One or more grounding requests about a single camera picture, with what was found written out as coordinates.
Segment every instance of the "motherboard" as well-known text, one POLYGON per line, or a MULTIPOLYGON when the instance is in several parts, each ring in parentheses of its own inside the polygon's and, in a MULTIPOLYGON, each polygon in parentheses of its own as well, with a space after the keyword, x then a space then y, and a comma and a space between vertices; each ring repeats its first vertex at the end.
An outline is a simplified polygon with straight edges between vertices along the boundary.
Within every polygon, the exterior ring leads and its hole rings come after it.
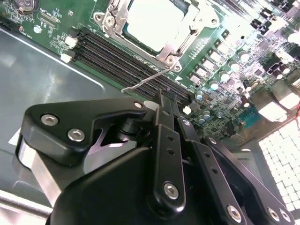
POLYGON ((20 32, 120 90, 176 94, 199 135, 232 136, 299 102, 300 3, 290 0, 0 0, 20 32))

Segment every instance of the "cpu socket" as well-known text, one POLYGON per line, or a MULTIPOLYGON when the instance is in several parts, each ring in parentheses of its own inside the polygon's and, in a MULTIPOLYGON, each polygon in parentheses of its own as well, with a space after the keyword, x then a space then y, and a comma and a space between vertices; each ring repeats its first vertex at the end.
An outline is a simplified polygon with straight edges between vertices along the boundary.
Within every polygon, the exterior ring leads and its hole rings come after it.
POLYGON ((110 0, 106 12, 95 12, 93 18, 109 37, 175 72, 182 70, 179 60, 203 28, 220 23, 205 0, 110 0))

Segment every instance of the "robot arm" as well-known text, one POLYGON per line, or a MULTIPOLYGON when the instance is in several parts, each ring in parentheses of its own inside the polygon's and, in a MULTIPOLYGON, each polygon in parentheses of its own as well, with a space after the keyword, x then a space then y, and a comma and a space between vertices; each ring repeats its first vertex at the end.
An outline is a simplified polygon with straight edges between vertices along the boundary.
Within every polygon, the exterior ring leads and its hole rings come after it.
POLYGON ((43 104, 24 116, 16 150, 53 206, 49 225, 294 225, 230 151, 199 139, 175 96, 43 104), (84 175, 90 149, 135 149, 84 175))

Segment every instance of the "metal wire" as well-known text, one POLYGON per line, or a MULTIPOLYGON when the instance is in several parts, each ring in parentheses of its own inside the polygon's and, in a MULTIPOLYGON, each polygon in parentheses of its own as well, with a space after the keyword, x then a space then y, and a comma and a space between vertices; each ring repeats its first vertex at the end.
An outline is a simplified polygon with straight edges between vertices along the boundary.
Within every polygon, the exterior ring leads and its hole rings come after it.
POLYGON ((150 81, 150 80, 152 80, 152 79, 154 79, 154 78, 156 78, 156 77, 158 77, 158 76, 160 76, 160 75, 162 75, 162 74, 168 72, 169 70, 170 70, 170 69, 165 69, 165 70, 163 70, 163 71, 161 71, 161 72, 159 72, 159 73, 157 73, 157 74, 154 74, 154 75, 152 75, 152 76, 150 76, 150 77, 148 77, 148 78, 142 80, 141 82, 139 82, 139 83, 136 84, 135 86, 123 88, 123 89, 121 90, 121 92, 123 93, 123 92, 126 91, 126 90, 134 90, 134 89, 136 89, 136 88, 138 88, 138 87, 141 87, 144 83, 146 83, 146 82, 148 82, 148 81, 150 81))

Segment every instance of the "ram slot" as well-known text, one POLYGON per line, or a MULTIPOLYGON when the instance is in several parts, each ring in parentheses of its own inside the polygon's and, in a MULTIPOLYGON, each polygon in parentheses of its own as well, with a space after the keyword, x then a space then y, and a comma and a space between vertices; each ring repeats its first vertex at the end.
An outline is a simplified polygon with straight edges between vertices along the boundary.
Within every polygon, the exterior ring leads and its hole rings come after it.
MULTIPOLYGON (((157 73, 157 71, 96 34, 85 31, 79 39, 76 60, 110 77, 124 87, 133 86, 157 73)), ((190 102, 193 96, 193 93, 164 75, 150 80, 135 91, 141 96, 151 99, 158 88, 174 92, 179 105, 190 102)))

